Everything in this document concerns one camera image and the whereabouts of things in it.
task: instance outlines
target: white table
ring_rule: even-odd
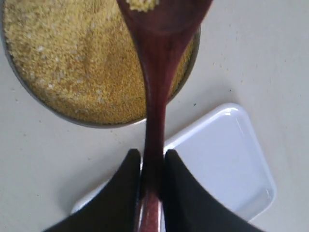
[[[167,138],[222,103],[248,111],[278,187],[253,221],[268,232],[309,231],[308,14],[306,0],[214,0],[195,68],[168,105]],[[0,79],[0,231],[40,232],[142,148],[145,124],[58,118],[21,87],[2,49]]]

